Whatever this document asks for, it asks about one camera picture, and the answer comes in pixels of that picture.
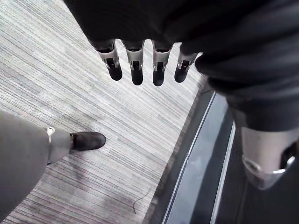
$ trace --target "black shoe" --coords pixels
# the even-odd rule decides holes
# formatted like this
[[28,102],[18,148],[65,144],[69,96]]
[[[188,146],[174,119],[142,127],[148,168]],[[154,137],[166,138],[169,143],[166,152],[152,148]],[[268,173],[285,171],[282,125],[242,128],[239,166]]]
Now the black shoe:
[[76,132],[71,133],[71,150],[85,151],[101,148],[106,138],[99,132]]

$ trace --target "black fabric sleeve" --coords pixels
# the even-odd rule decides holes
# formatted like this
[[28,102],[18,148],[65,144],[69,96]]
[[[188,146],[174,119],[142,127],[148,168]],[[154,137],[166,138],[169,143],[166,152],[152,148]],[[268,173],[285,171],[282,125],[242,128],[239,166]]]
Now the black fabric sleeve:
[[225,95],[236,123],[262,131],[299,126],[297,0],[64,0],[92,41],[182,42]]

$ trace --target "silver metal joint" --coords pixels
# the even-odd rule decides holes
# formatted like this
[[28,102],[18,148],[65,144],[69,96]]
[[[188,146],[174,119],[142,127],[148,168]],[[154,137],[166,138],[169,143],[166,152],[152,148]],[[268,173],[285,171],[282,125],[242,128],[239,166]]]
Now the silver metal joint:
[[131,70],[134,70],[134,64],[133,61],[138,61],[139,70],[142,70],[142,64],[143,64],[143,45],[140,50],[132,51],[129,49],[126,49],[127,55],[128,55],[128,62],[130,64]]
[[165,71],[172,46],[168,51],[166,51],[166,50],[159,51],[159,49],[156,48],[155,42],[152,41],[152,43],[153,43],[154,71],[158,71],[158,69],[160,69],[161,71]]
[[268,189],[295,161],[299,129],[262,132],[242,127],[242,161],[249,182]]
[[184,61],[187,62],[187,64],[184,64],[185,70],[188,71],[190,66],[194,63],[196,56],[198,53],[190,54],[190,55],[185,55],[181,51],[178,55],[178,69],[182,69]]
[[116,46],[115,46],[115,40],[112,40],[112,45],[113,45],[113,49],[110,52],[102,53],[102,52],[97,51],[98,54],[100,55],[102,61],[105,63],[105,65],[108,69],[110,69],[110,66],[107,63],[107,59],[109,59],[109,58],[113,59],[113,62],[114,62],[114,65],[116,68],[118,68],[118,66],[120,65]]

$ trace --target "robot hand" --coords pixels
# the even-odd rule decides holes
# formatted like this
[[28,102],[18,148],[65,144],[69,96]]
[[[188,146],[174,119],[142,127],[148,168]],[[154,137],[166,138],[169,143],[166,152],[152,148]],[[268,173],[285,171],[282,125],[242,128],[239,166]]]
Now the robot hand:
[[202,52],[195,66],[226,97],[255,186],[270,187],[294,160],[296,150],[288,148],[299,137],[298,1],[64,1],[114,80],[122,77],[116,38],[126,47],[136,85],[142,83],[145,39],[154,45],[156,86],[173,43],[182,42],[177,82]]

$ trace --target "striped gray carpet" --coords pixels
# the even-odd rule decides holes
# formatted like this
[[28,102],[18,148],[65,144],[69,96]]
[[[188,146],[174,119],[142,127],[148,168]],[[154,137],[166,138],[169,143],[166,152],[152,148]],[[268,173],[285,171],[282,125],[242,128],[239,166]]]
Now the striped gray carpet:
[[0,16],[0,108],[41,126],[107,137],[101,150],[50,165],[4,223],[141,223],[200,74],[192,67],[184,83],[174,81],[176,45],[165,82],[155,87],[146,41],[144,82],[134,86],[118,41],[124,77],[113,81],[61,0],[0,0]]

